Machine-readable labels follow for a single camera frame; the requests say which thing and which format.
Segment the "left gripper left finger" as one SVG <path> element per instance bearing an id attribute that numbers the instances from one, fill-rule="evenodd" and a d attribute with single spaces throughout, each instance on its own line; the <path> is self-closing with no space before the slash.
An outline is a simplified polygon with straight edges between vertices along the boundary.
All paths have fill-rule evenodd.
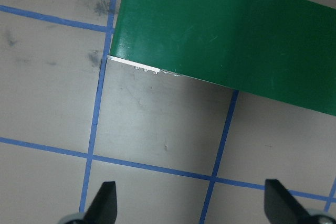
<path id="1" fill-rule="evenodd" d="M 113 224 L 117 219 L 115 182 L 103 182 L 83 220 L 85 223 Z"/>

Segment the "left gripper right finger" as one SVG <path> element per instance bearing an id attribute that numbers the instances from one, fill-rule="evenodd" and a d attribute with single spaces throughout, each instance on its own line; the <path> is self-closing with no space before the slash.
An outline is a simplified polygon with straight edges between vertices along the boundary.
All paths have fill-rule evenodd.
<path id="1" fill-rule="evenodd" d="M 271 224 L 310 223 L 311 215 L 277 179 L 266 179 L 264 212 Z"/>

